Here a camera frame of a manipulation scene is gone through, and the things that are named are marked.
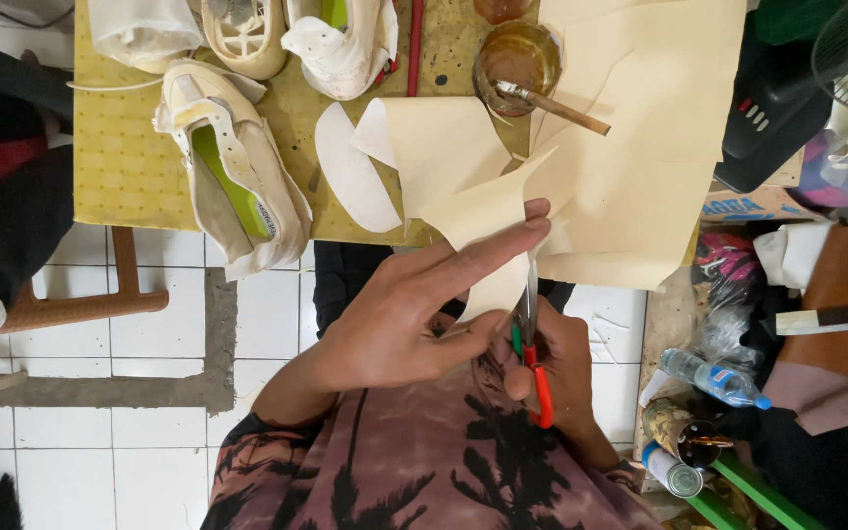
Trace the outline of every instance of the brown plastic chair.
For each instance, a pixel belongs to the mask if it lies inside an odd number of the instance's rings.
[[[66,300],[42,300],[35,297],[30,281],[22,286],[15,305],[8,310],[0,333],[165,309],[169,305],[168,291],[139,292],[133,229],[128,226],[112,228],[117,282],[120,285],[118,292]]]

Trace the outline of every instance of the green insole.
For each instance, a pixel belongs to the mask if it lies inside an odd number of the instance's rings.
[[[330,27],[340,29],[348,26],[346,0],[322,0],[322,21]]]
[[[259,238],[270,238],[270,231],[261,216],[263,206],[257,200],[257,196],[247,191],[235,181],[228,178],[221,166],[221,158],[218,155],[218,140],[215,138],[215,128],[211,126],[199,127],[191,134],[192,148],[202,157],[202,160],[218,178],[218,183],[228,194],[231,206],[234,207],[238,219],[244,227],[244,231]]]

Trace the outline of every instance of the scissors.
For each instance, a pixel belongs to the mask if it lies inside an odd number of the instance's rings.
[[[543,429],[551,427],[555,409],[551,403],[551,387],[545,367],[538,361],[535,350],[535,322],[538,318],[539,275],[535,265],[535,257],[529,256],[529,283],[519,299],[516,307],[515,321],[512,323],[512,348],[519,355],[523,366],[527,366],[535,374],[535,393],[539,399],[541,413],[529,412],[535,424]]]

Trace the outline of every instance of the water bottle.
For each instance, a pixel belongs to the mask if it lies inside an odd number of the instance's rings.
[[[660,368],[732,406],[771,408],[771,400],[758,392],[747,374],[706,362],[689,352],[666,350],[660,357]]]

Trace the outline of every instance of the pink tie-dye shirt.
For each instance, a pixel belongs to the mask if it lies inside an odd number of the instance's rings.
[[[202,528],[661,528],[629,466],[579,466],[501,389],[480,357],[436,381],[346,392],[315,427],[252,414],[221,445]]]

